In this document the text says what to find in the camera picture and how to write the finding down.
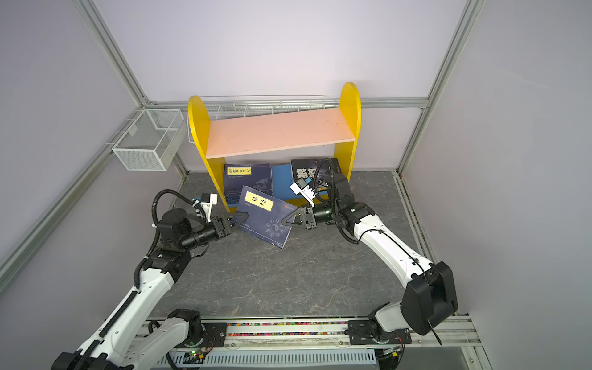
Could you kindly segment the navy book with flower emblem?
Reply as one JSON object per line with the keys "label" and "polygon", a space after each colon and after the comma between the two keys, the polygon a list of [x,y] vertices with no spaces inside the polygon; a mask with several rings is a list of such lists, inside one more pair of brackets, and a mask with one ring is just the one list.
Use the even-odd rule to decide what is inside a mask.
{"label": "navy book with flower emblem", "polygon": [[296,210],[293,204],[243,186],[236,213],[248,215],[240,225],[242,231],[283,249],[291,227],[283,225],[282,220]]}

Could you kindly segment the dark wolf cover book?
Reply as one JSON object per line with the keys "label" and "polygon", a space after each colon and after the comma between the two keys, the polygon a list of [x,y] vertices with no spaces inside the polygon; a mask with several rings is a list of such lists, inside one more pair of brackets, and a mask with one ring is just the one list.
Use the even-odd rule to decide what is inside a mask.
{"label": "dark wolf cover book", "polygon": [[334,174],[342,172],[339,161],[335,158],[329,159],[296,159],[291,160],[291,169],[294,182],[300,179],[307,183],[314,182],[316,187],[326,187],[330,177],[330,168]]}

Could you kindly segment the navy book lowest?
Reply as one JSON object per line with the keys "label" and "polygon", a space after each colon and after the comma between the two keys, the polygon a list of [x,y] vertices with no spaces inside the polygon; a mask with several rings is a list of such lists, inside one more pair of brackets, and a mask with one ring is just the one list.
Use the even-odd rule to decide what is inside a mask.
{"label": "navy book lowest", "polygon": [[254,165],[224,165],[224,194],[231,196],[240,194],[244,186],[265,193],[273,194],[271,165],[269,163]]}

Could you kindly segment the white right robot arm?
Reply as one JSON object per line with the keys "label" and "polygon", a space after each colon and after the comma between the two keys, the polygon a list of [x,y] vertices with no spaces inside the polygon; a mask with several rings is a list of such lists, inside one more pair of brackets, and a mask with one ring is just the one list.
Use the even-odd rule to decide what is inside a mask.
{"label": "white right robot arm", "polygon": [[311,230],[332,222],[345,240],[369,247],[405,289],[399,302],[382,305],[368,316],[371,340],[387,342],[404,329],[427,335],[456,313],[459,304],[450,266],[423,257],[390,231],[370,206],[355,199],[343,174],[330,177],[327,200],[319,200],[316,190],[302,179],[290,188],[308,203],[285,217],[283,225]]}

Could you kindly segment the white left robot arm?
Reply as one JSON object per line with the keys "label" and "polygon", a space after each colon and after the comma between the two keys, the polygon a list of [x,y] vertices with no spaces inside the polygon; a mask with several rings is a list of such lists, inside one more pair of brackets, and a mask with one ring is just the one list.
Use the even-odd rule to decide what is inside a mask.
{"label": "white left robot arm", "polygon": [[162,297],[194,259],[192,251],[233,233],[248,213],[211,216],[211,203],[190,200],[177,191],[160,191],[151,205],[155,236],[136,266],[134,284],[102,325],[73,352],[63,352],[54,369],[150,369],[178,345],[197,348],[208,333],[198,311],[176,309],[143,341],[136,334]]}

